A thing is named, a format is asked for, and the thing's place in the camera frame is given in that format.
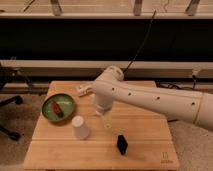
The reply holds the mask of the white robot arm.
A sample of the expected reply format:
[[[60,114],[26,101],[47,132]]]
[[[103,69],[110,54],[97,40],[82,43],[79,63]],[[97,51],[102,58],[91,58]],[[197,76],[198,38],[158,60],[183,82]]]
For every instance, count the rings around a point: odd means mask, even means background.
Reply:
[[[213,94],[156,87],[136,86],[123,82],[124,74],[116,66],[105,69],[92,82],[99,112],[112,108],[114,100],[174,117],[213,132]]]

